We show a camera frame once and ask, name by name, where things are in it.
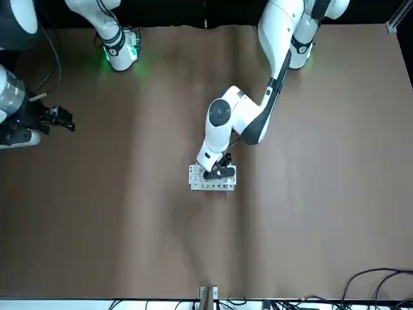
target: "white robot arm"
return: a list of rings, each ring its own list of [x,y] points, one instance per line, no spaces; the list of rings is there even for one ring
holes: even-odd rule
[[[82,15],[95,27],[115,71],[125,71],[137,60],[140,37],[124,29],[112,13],[121,0],[65,0],[73,12]]]
[[[247,145],[262,141],[268,122],[283,86],[287,71],[300,67],[308,58],[310,48],[291,48],[293,34],[302,45],[312,39],[322,17],[339,17],[349,0],[269,0],[258,24],[258,38],[270,62],[271,78],[260,105],[256,105],[236,86],[230,87],[221,98],[214,100],[206,115],[205,139],[197,162],[206,170],[204,178],[223,158],[232,131]]]

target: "black background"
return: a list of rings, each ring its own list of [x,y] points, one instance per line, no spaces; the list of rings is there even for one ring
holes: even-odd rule
[[[347,11],[338,20],[324,23],[383,24],[390,19],[402,0],[350,0]],[[73,13],[63,0],[35,0],[44,8],[57,28],[90,27]],[[129,26],[181,26],[204,28],[221,25],[256,25],[267,0],[122,0],[114,12]]]
[[[413,44],[412,44],[412,31],[413,31],[413,9],[410,10],[408,15],[402,20],[398,26],[398,39],[405,59],[408,76],[410,83],[413,87]]]

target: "green led light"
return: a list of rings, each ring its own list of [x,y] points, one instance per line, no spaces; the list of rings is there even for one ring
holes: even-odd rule
[[[109,60],[108,52],[106,51],[105,47],[103,47],[103,50],[105,51],[105,54],[106,54],[106,60],[107,60],[107,61],[110,61],[110,60]]]
[[[128,50],[129,55],[132,59],[137,59],[137,48],[136,48],[136,46],[134,47],[134,46],[127,45],[126,49]]]
[[[112,71],[112,68],[110,66],[108,54],[106,54],[106,51],[104,54],[100,55],[100,64],[99,64],[99,69],[102,72],[110,72]]]
[[[136,77],[142,81],[148,73],[148,64],[142,59],[134,65],[133,71]]]

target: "robot end effector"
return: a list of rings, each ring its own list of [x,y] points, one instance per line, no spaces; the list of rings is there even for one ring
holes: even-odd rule
[[[75,130],[71,113],[57,105],[48,108],[40,99],[30,101],[29,95],[24,83],[0,65],[0,149],[36,145],[49,126]]]
[[[258,24],[258,38],[270,62],[270,81],[260,105],[235,86],[211,103],[206,116],[205,139],[197,155],[197,162],[207,172],[227,151],[232,131],[247,145],[261,142],[288,69],[302,67],[307,61],[319,20],[325,16],[338,18],[348,3],[349,0],[268,1]]]

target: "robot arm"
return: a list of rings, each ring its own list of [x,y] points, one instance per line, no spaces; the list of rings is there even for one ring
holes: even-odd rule
[[[140,37],[124,29],[109,10],[121,0],[65,0],[73,12],[82,15],[95,27],[101,38],[108,60],[115,71],[124,71],[137,60]]]
[[[33,0],[8,0],[0,4],[0,50],[26,50],[34,45],[38,24]],[[0,149],[27,147],[40,142],[49,126],[74,131],[72,115],[65,109],[44,106],[13,73],[0,65]]]
[[[292,52],[290,48],[293,34],[299,36],[300,32],[311,32],[307,27],[308,12],[316,18],[326,14],[337,18],[345,11],[348,2],[349,0],[268,1],[258,24],[259,42],[271,66],[271,78],[263,99],[260,105],[256,105],[241,90],[232,86],[221,98],[211,103],[206,115],[205,139],[197,155],[197,162],[202,168],[211,172],[226,152],[232,131],[237,132],[247,145],[256,145],[262,141],[288,68],[302,58],[301,54]],[[309,36],[314,37],[315,33],[313,31]]]

